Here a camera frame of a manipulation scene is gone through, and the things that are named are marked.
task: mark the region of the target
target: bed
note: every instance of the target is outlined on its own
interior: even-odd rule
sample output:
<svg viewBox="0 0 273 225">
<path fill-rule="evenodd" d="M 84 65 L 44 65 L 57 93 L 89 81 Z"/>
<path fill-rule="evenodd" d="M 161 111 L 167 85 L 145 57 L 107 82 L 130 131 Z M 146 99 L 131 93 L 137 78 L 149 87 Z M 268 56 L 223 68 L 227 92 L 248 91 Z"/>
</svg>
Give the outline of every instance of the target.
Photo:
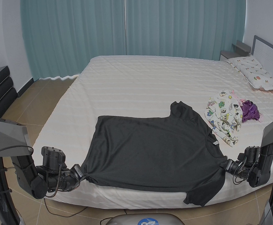
<svg viewBox="0 0 273 225">
<path fill-rule="evenodd" d="M 273 46 L 254 37 L 254 56 L 273 75 Z M 222 89 L 234 90 L 239 98 L 257 104 L 263 122 L 247 121 L 238 133 L 239 142 L 228 146 L 218 138 L 224 155 L 236 160 L 247 146 L 261 143 L 263 128 L 273 121 L 273 91 L 252 88 L 243 75 L 224 61 L 160 56 L 99 56 L 93 58 L 61 97 L 37 138 L 33 154 L 36 165 L 42 164 L 41 148 L 62 149 L 66 164 L 81 164 L 89 150 L 97 117 L 167 117 L 169 106 L 182 101 L 204 112 L 211 95 Z M 273 164 L 271 178 L 273 182 Z M 226 173 L 225 184 L 206 205 L 229 201 L 258 188 L 247 182 L 234 185 Z M 101 187 L 86 180 L 70 193 L 57 193 L 56 201 L 96 208 L 187 208 L 185 193 L 136 191 Z"/>
</svg>

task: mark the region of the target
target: headboard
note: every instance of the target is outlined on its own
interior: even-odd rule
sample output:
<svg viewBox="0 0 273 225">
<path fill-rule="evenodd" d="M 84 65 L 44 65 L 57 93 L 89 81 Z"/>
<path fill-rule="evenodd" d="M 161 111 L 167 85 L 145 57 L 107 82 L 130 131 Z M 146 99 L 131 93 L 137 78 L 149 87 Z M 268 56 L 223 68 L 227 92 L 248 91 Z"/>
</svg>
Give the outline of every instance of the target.
<svg viewBox="0 0 273 225">
<path fill-rule="evenodd" d="M 273 45 L 258 36 L 254 36 L 252 55 L 273 75 Z"/>
</svg>

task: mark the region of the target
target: blue sticker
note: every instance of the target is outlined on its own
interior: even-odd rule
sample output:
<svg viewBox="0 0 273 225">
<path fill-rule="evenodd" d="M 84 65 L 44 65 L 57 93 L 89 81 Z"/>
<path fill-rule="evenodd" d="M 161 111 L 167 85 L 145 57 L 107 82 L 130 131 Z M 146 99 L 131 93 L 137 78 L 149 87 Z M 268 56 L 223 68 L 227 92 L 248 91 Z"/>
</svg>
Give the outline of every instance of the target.
<svg viewBox="0 0 273 225">
<path fill-rule="evenodd" d="M 153 218 L 144 218 L 137 225 L 159 225 L 159 223 Z"/>
</svg>

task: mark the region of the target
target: pile of clothes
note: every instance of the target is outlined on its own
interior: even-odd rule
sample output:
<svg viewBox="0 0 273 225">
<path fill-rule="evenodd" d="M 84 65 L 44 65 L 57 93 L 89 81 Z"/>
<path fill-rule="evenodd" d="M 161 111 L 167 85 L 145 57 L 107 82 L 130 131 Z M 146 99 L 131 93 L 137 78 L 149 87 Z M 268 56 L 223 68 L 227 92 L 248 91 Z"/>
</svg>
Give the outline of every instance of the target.
<svg viewBox="0 0 273 225">
<path fill-rule="evenodd" d="M 251 119 L 262 122 L 253 102 L 239 99 L 234 91 L 228 90 L 222 90 L 209 98 L 205 117 L 213 125 L 213 132 L 230 146 L 238 142 L 234 131 L 239 131 L 242 122 Z"/>
</svg>

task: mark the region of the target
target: floor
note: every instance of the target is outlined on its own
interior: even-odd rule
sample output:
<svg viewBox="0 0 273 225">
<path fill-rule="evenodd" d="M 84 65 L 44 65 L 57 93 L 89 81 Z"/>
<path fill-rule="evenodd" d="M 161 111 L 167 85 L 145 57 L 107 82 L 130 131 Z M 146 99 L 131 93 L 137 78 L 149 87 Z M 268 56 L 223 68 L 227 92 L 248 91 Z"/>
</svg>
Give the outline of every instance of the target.
<svg viewBox="0 0 273 225">
<path fill-rule="evenodd" d="M 34 82 L 20 98 L 16 99 L 3 118 L 26 125 L 33 145 L 57 102 L 73 81 L 74 79 L 67 78 L 64 80 L 44 79 Z M 4 158 L 4 164 L 6 167 L 12 166 L 11 159 Z M 46 210 L 44 199 L 36 200 L 19 187 L 13 169 L 8 170 L 6 176 L 9 187 L 13 191 L 11 195 L 15 207 L 21 213 L 26 225 L 99 225 L 101 219 L 125 213 L 123 209 L 87 208 L 71 218 L 51 215 Z M 259 222 L 270 192 L 271 185 L 238 199 L 202 208 L 126 210 L 126 212 L 171 213 L 189 225 L 245 225 L 247 223 L 255 225 Z M 83 208 L 51 200 L 46 200 L 46 203 L 52 213 L 63 216 L 69 216 Z"/>
</svg>

